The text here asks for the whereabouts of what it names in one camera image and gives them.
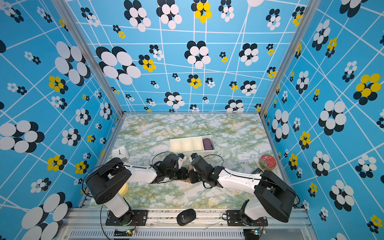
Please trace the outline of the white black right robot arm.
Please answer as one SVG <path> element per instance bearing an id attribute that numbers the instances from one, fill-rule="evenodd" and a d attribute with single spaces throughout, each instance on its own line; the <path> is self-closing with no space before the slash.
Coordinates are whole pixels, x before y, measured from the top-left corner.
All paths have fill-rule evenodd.
<path id="1" fill-rule="evenodd" d="M 297 194 L 272 171 L 244 174 L 223 166 L 213 167 L 196 153 L 191 155 L 191 160 L 192 183 L 202 182 L 210 188 L 235 189 L 256 196 L 246 200 L 238 213 L 244 225 L 253 226 L 256 221 L 268 217 L 282 223 L 289 221 Z"/>

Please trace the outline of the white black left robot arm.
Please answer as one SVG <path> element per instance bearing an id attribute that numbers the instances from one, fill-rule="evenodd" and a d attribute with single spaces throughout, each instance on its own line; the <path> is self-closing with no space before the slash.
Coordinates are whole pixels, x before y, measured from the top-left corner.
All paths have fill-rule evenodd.
<path id="1" fill-rule="evenodd" d="M 85 178 L 85 184 L 98 205 L 104 205 L 117 218 L 130 218 L 132 209 L 119 193 L 126 183 L 162 184 L 166 180 L 186 180 L 188 169 L 182 167 L 184 154 L 168 154 L 148 167 L 128 166 L 113 158 Z"/>

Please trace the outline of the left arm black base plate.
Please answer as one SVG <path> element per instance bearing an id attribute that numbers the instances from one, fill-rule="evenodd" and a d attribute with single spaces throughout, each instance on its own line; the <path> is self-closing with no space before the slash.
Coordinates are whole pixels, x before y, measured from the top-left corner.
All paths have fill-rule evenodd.
<path id="1" fill-rule="evenodd" d="M 122 217 L 117 218 L 108 210 L 106 226 L 145 226 L 148 219 L 148 210 L 129 210 Z"/>

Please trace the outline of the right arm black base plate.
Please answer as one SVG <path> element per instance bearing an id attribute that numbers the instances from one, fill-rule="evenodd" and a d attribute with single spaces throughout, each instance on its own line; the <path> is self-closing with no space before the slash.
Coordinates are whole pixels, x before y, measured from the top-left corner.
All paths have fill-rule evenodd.
<path id="1" fill-rule="evenodd" d="M 269 225 L 266 217 L 252 220 L 245 214 L 241 214 L 240 210 L 227 210 L 224 219 L 229 227 L 267 227 Z"/>

